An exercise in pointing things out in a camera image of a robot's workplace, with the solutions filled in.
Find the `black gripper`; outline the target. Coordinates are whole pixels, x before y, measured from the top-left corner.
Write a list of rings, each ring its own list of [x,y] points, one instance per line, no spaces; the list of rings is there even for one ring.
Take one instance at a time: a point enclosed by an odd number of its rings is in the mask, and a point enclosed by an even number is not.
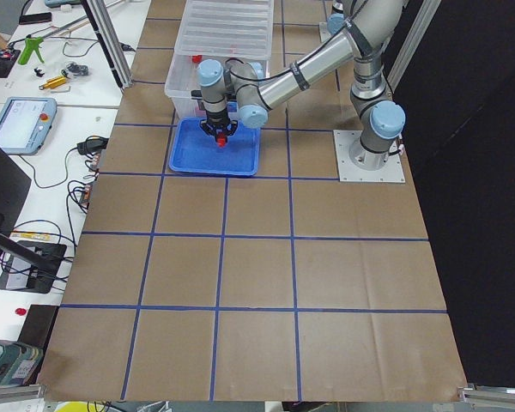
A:
[[[232,136],[237,130],[237,121],[229,117],[210,118],[200,120],[200,128],[208,136],[218,136],[220,133],[225,136]]]

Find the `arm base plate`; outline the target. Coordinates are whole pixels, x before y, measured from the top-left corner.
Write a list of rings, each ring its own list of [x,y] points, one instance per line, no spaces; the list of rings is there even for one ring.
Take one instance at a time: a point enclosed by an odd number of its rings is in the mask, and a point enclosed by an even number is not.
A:
[[[375,154],[361,145],[360,130],[333,130],[339,180],[343,183],[404,184],[401,155],[396,142]]]
[[[331,37],[330,31],[328,30],[328,27],[327,27],[327,23],[325,21],[322,21],[318,24],[318,32],[319,32],[320,41],[322,43],[324,43]]]

